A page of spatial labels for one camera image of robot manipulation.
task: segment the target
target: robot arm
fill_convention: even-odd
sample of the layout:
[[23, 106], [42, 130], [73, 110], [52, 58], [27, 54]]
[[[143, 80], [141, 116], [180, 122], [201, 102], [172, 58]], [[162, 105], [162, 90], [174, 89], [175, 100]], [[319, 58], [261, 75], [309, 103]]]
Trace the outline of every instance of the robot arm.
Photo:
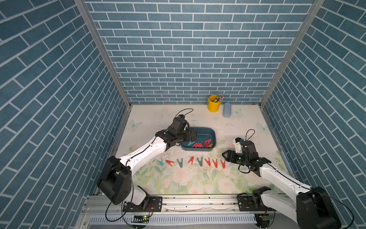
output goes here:
[[253, 191], [254, 206], [275, 209], [298, 223], [301, 229], [339, 229], [341, 222], [327, 192], [312, 188], [279, 170], [270, 160], [260, 158], [252, 141], [234, 140], [235, 151], [222, 155], [226, 161], [248, 167], [259, 177], [273, 183], [287, 196], [268, 187]]
[[[175, 117], [167, 129], [157, 132], [154, 138], [134, 152], [120, 158], [112, 156], [107, 159], [97, 185], [113, 204], [120, 204], [125, 199], [131, 200], [131, 177], [149, 160], [176, 143], [196, 140], [196, 131], [189, 128], [189, 123], [184, 118], [184, 115]], [[144, 189], [134, 187], [133, 204], [146, 209], [149, 197]]]

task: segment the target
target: blue brick wall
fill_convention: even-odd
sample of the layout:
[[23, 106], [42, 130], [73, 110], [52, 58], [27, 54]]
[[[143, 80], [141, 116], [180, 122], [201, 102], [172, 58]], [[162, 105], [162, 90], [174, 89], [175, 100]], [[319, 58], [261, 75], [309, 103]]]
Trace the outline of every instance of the blue brick wall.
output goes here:
[[348, 205], [357, 228], [366, 222], [365, 12], [363, 0], [326, 0], [264, 107], [297, 178]]
[[313, 0], [87, 0], [132, 103], [258, 103]]
[[69, 228], [125, 105], [73, 0], [0, 1], [0, 228]]

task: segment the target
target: plastic tray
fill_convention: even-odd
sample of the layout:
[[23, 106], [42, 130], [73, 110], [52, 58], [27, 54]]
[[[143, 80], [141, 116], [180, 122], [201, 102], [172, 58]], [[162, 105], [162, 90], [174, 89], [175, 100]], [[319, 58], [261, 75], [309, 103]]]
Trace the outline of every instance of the plastic tray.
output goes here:
[[[191, 127], [191, 129], [195, 129], [197, 133], [197, 138], [194, 143], [189, 144], [189, 141], [183, 141], [180, 143], [180, 146], [183, 150], [186, 151], [211, 151], [216, 146], [216, 134], [215, 131], [208, 127]], [[211, 139], [210, 144], [212, 144], [211, 148], [192, 148], [195, 143], [201, 143], [203, 147], [205, 147], [205, 141]]]

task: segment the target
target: yellow cup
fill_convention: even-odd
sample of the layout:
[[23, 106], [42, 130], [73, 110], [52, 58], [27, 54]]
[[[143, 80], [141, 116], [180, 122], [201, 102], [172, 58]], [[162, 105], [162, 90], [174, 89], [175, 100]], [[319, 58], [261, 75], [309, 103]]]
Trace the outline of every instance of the yellow cup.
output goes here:
[[221, 101], [214, 102], [218, 95], [211, 95], [208, 98], [208, 110], [215, 113], [219, 110], [219, 106], [221, 105]]

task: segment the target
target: floral tablecloth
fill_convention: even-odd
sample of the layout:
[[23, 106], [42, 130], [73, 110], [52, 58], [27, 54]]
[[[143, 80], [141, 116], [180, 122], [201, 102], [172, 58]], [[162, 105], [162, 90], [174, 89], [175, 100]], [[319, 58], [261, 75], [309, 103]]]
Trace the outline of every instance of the floral tablecloth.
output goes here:
[[[135, 186], [140, 185], [153, 195], [251, 193], [262, 186], [270, 186], [276, 192], [280, 191], [252, 172], [241, 173], [238, 171], [237, 164], [226, 162], [225, 168], [222, 165], [225, 161], [221, 154], [228, 149], [235, 150], [233, 139], [245, 138], [245, 133], [249, 129], [254, 129], [255, 134], [250, 140], [255, 143], [259, 156], [268, 158], [287, 172], [260, 109], [256, 105], [232, 105], [230, 118], [223, 117], [223, 105], [217, 113], [208, 111], [206, 105], [133, 105], [116, 157], [133, 152], [151, 140], [157, 131], [168, 127], [174, 116], [185, 108], [194, 109], [186, 115], [190, 126], [209, 127], [215, 131], [216, 147], [210, 152], [184, 151], [179, 146], [171, 147], [135, 173], [132, 177]], [[188, 163], [193, 156], [193, 163]], [[181, 161], [181, 158], [183, 159], [182, 168], [177, 161], [177, 159]], [[197, 158], [203, 160], [202, 166]], [[165, 160], [174, 163], [170, 166]]]

